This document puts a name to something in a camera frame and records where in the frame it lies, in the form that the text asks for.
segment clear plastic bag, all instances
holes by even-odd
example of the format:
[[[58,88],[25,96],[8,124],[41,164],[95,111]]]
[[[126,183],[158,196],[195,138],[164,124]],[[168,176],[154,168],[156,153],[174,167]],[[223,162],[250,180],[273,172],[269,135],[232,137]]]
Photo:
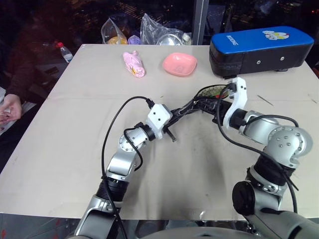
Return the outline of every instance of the clear plastic bag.
[[[127,44],[128,41],[121,30],[109,18],[101,28],[103,44]]]
[[[172,34],[176,37],[176,43],[178,45],[183,44],[183,31],[176,28],[164,27],[156,21],[152,20],[146,13],[144,14],[141,23],[141,44],[156,45],[161,38],[168,34]]]

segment human hand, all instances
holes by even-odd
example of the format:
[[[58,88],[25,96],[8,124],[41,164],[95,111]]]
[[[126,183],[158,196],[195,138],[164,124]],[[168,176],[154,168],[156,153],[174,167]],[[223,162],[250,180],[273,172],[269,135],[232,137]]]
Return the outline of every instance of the human hand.
[[[0,124],[18,120],[21,118],[22,107],[20,97],[13,94],[8,94],[3,99],[3,105],[0,106]]]

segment pink bowl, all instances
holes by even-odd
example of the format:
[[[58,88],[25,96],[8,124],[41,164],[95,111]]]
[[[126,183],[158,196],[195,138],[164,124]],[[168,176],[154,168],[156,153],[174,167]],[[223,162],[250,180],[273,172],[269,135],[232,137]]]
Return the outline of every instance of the pink bowl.
[[[175,52],[163,61],[163,68],[176,76],[188,76],[195,69],[197,59],[185,53]]]

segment table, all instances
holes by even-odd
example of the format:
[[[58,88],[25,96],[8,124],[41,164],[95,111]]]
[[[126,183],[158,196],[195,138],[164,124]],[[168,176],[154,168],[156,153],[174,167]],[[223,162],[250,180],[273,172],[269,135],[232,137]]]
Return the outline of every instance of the table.
[[[146,75],[137,79],[122,60],[137,50]],[[185,78],[161,67],[172,52],[198,59]],[[247,81],[246,110],[295,118],[313,137],[314,147],[292,176],[304,217],[319,216],[318,79],[309,66],[288,72],[241,75]],[[151,97],[169,109],[184,105],[200,88],[225,83],[212,74],[208,46],[135,46],[84,44],[27,129],[0,175],[0,211],[49,217],[82,217],[101,177],[101,147],[109,123],[129,97]],[[147,117],[144,101],[129,103],[111,131],[106,164],[117,149],[123,129]],[[123,219],[242,219],[232,206],[233,186],[244,180],[258,155],[228,143],[201,112],[185,116],[171,131],[143,150],[144,165],[129,185],[121,210]],[[263,147],[229,130],[241,143]],[[289,191],[283,210],[291,210]]]

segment pink plastic toy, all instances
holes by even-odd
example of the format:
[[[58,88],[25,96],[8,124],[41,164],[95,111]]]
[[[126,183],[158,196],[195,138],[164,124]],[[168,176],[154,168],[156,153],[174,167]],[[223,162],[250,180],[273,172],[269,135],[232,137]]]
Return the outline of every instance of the pink plastic toy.
[[[188,76],[195,69],[197,59],[185,53],[172,53],[163,61],[163,68],[176,76]]]
[[[145,70],[143,67],[142,60],[138,56],[137,51],[133,51],[133,53],[124,52],[123,59],[126,65],[126,69],[131,72],[134,76],[140,78],[145,74]]]

